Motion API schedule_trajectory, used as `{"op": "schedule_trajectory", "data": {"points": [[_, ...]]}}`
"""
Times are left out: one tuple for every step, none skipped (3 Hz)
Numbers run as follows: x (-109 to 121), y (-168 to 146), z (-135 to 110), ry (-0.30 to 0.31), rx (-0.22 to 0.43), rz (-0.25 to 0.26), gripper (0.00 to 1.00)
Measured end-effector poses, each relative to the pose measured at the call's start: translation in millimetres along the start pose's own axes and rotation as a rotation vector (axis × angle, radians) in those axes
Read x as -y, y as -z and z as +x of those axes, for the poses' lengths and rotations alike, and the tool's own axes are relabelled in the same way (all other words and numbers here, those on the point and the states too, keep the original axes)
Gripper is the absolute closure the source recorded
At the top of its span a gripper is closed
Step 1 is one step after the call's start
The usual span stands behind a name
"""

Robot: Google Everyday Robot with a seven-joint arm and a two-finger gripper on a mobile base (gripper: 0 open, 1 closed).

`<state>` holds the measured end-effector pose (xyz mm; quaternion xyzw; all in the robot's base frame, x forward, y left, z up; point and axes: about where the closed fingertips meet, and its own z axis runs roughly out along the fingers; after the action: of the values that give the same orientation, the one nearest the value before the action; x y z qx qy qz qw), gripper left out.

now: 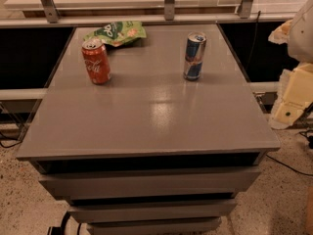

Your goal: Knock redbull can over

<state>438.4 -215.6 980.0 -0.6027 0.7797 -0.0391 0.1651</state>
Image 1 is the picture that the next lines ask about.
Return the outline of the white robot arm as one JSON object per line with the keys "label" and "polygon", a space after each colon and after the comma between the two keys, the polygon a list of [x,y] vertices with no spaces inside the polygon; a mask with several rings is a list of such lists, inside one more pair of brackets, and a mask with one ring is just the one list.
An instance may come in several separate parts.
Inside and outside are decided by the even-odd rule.
{"label": "white robot arm", "polygon": [[269,117],[272,128],[285,129],[313,104],[313,0],[307,0],[292,20],[272,31],[268,40],[287,43],[289,56],[299,61],[293,70],[283,70]]}

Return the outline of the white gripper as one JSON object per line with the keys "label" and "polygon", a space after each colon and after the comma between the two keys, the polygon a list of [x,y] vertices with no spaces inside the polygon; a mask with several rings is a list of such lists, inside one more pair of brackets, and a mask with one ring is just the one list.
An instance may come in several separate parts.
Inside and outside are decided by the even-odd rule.
{"label": "white gripper", "polygon": [[[291,20],[273,30],[268,40],[275,44],[288,42]],[[269,124],[274,129],[292,126],[313,104],[313,65],[300,63],[293,70],[283,70],[278,83],[276,99]]]}

